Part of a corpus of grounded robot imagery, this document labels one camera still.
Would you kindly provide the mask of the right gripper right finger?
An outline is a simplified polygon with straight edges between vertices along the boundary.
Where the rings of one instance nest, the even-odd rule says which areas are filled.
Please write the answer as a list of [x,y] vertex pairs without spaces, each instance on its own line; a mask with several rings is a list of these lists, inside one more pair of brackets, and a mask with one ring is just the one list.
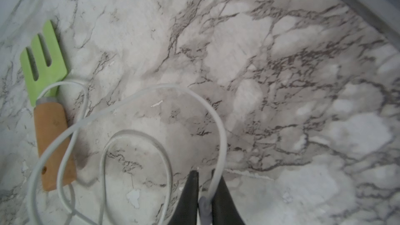
[[212,200],[213,225],[245,225],[223,177]]

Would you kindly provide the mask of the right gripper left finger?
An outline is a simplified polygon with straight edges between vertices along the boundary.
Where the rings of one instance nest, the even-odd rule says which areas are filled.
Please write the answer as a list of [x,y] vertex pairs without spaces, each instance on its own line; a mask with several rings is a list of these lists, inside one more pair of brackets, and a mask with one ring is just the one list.
[[196,170],[192,170],[188,174],[180,200],[168,225],[196,225],[198,199],[199,173]]

